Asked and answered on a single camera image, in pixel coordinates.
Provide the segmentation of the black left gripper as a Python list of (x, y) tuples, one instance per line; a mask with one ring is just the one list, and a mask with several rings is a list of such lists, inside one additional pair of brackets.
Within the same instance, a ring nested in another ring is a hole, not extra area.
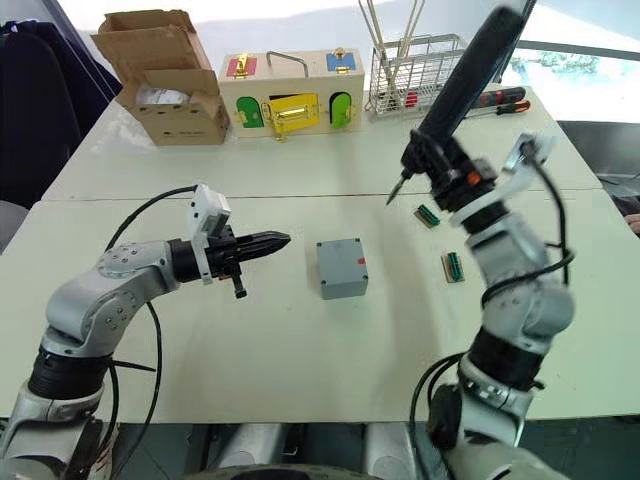
[(207, 238), (205, 248), (211, 276), (218, 280), (231, 279), (237, 299), (247, 296), (242, 283), (240, 262), (269, 256), (283, 249), (291, 237), (278, 231), (263, 231), (235, 237), (232, 227), (225, 226), (217, 235)]

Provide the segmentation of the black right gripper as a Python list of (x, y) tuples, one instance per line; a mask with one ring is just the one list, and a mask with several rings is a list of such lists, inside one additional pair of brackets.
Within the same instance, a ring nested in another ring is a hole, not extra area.
[(471, 159), (451, 137), (443, 149), (438, 143), (410, 142), (403, 153), (403, 180), (424, 174), (441, 210), (458, 211), (495, 188), (497, 172), (483, 158)]

